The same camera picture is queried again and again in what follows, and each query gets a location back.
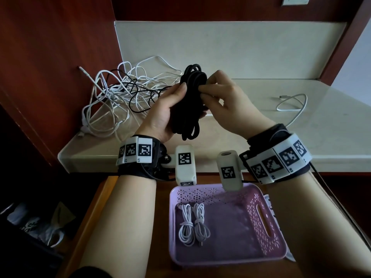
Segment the forearm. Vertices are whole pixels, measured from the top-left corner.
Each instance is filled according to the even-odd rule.
[[[267,185],[285,240],[307,276],[371,274],[371,253],[312,173]]]
[[[144,277],[150,252],[156,182],[120,176],[90,237],[80,267],[112,277]]]

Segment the person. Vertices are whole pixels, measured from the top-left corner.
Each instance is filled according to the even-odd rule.
[[[154,137],[162,143],[168,141],[173,136],[168,124],[170,107],[186,91],[185,83],[169,88],[153,105],[136,134]],[[245,139],[276,125],[220,70],[206,85],[199,86],[199,91],[216,121]],[[282,233],[304,276],[371,275],[369,249],[311,172],[269,184],[267,189]],[[82,268],[71,277],[88,270],[94,270],[95,276],[100,271],[102,277],[144,277],[155,193],[155,180],[121,175],[86,246]]]

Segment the qr code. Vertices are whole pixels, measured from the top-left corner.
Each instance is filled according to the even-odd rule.
[[[264,167],[267,169],[268,173],[274,173],[278,170],[283,169],[282,163],[279,161],[277,156],[272,156],[262,161]]]
[[[118,152],[118,158],[123,157],[124,151],[125,151],[125,145],[120,147],[120,151]]]
[[[150,144],[138,144],[138,156],[151,156]]]
[[[302,143],[300,142],[300,140],[298,140],[297,142],[294,143],[294,146],[296,148],[296,151],[299,152],[300,156],[304,156],[306,154],[306,149],[304,148],[304,146],[302,145]]]
[[[263,168],[263,166],[261,164],[256,164],[254,166],[251,166],[250,168],[253,170],[254,175],[258,179],[268,176],[267,172],[265,171],[265,169]]]
[[[193,185],[193,181],[181,182],[180,185],[181,186],[190,186],[190,185]]]
[[[136,154],[137,154],[137,144],[136,143],[127,144],[125,156],[133,156]]]
[[[192,164],[191,153],[179,153],[178,159],[179,159],[179,165]]]
[[[286,166],[290,166],[299,161],[299,157],[294,152],[294,149],[292,149],[292,147],[289,147],[288,149],[282,151],[281,153],[279,153],[279,155],[281,156],[282,160],[285,161]]]
[[[221,168],[221,174],[225,179],[234,179],[236,177],[233,167],[223,167]]]

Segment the person's left hand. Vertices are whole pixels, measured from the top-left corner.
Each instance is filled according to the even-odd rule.
[[[187,92],[187,84],[175,84],[162,94],[151,107],[142,125],[135,132],[136,135],[146,135],[167,142],[174,135],[169,125],[170,107],[180,102]]]

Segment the wall socket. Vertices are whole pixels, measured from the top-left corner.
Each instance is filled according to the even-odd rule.
[[[306,5],[309,0],[283,0],[282,6]]]

